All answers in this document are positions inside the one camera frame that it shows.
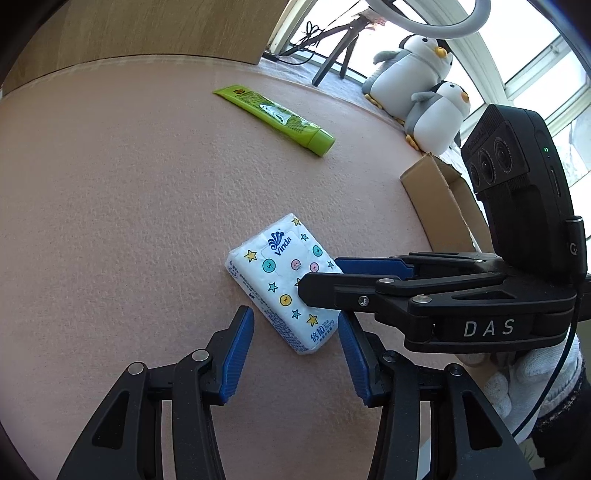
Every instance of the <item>tissue pack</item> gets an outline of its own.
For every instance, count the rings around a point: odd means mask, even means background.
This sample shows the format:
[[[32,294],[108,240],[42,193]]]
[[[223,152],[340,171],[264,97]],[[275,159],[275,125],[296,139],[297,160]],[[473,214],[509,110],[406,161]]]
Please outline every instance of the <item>tissue pack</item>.
[[[308,272],[342,272],[295,215],[232,250],[226,268],[296,352],[315,352],[335,332],[338,310],[308,307],[297,284]]]

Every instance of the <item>tube cap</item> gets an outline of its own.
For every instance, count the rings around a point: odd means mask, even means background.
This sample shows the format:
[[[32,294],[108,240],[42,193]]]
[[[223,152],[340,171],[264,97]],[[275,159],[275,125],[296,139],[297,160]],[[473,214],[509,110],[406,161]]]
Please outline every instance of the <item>tube cap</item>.
[[[308,149],[321,157],[330,150],[335,143],[335,138],[324,129],[318,130],[308,143]]]

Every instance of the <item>white ring light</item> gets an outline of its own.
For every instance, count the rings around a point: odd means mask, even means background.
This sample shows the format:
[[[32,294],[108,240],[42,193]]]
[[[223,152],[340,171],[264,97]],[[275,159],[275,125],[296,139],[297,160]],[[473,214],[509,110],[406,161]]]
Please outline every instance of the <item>white ring light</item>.
[[[486,23],[491,14],[491,0],[476,0],[474,11],[464,20],[453,25],[425,25],[403,17],[395,12],[390,5],[392,0],[366,0],[368,5],[393,24],[417,35],[428,38],[451,40],[471,35]]]

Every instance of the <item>wooden board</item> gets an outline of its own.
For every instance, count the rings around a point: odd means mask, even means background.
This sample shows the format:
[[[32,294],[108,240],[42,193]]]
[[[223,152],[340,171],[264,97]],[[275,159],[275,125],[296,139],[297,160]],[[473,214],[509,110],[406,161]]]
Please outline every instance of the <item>wooden board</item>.
[[[258,63],[287,0],[70,0],[33,36],[4,94],[86,61],[186,54]]]

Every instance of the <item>vinda logo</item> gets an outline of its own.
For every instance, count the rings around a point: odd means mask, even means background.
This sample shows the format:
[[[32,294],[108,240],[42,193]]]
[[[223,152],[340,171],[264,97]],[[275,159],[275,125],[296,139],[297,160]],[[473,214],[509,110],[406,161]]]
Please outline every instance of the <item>vinda logo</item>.
[[[287,245],[291,243],[291,238],[286,237],[285,233],[277,230],[275,233],[271,234],[271,238],[267,240],[267,243],[275,255],[281,256],[287,248]]]

